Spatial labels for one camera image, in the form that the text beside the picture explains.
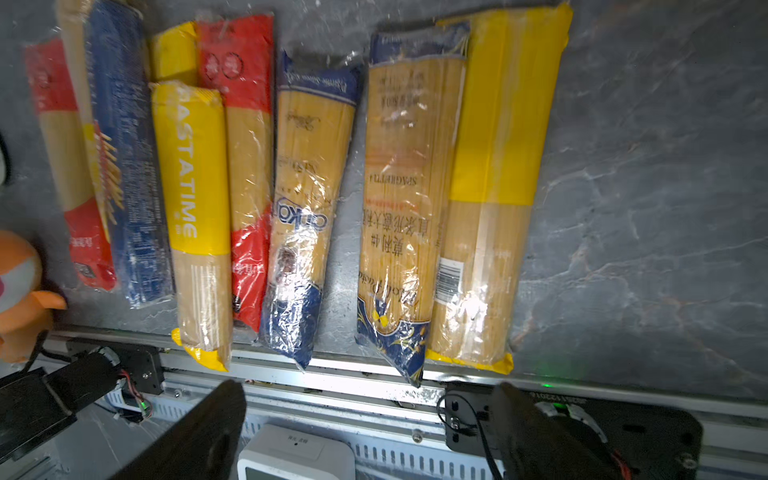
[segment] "barcode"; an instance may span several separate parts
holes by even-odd
[[[437,287],[435,300],[443,305],[458,301],[458,293],[462,285],[464,263],[447,258],[440,258],[437,269]]]

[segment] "white device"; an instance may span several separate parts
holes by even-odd
[[[238,480],[354,480],[355,454],[343,442],[265,425],[237,459]]]

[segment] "orange object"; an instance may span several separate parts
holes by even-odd
[[[0,230],[0,360],[26,362],[38,333],[53,327],[49,309],[65,310],[58,293],[37,290],[42,265],[35,248]]]

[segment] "pasta package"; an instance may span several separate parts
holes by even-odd
[[[371,41],[358,341],[422,379],[469,24]]]
[[[112,259],[139,308],[174,294],[141,14],[98,0],[85,34]]]
[[[61,28],[68,74],[74,89],[84,138],[85,155],[94,199],[101,218],[101,227],[107,242],[110,241],[107,214],[104,206],[104,186],[101,182],[99,154],[94,136],[94,118],[91,108],[91,89],[88,85],[88,68],[85,61],[85,21],[91,13],[94,0],[55,0],[56,21]]]
[[[512,370],[507,335],[572,15],[562,4],[447,21],[469,20],[472,36],[430,359]]]
[[[227,129],[216,90],[154,87],[152,113],[174,259],[179,332],[200,364],[226,371],[232,342]]]
[[[200,86],[227,116],[235,319],[259,330],[270,250],[273,16],[198,22]]]
[[[178,80],[197,86],[197,26],[187,22],[155,35],[150,42],[152,81]]]
[[[112,290],[112,255],[94,197],[77,101],[60,38],[25,49],[27,76],[48,162],[69,227],[69,254],[80,281]]]
[[[310,363],[355,106],[356,68],[315,69],[283,54],[270,270],[260,338]]]

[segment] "gray countertop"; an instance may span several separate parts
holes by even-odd
[[[377,25],[514,2],[155,0],[155,33],[205,8],[276,12],[279,46],[361,52]],[[510,343],[517,374],[768,399],[768,2],[574,0]],[[50,0],[0,5],[9,181],[0,228],[41,251],[60,321],[169,333],[175,303],[130,310],[78,285],[32,109],[24,42]],[[316,349],[354,344],[365,105],[350,146]],[[239,329],[236,340],[254,335]]]

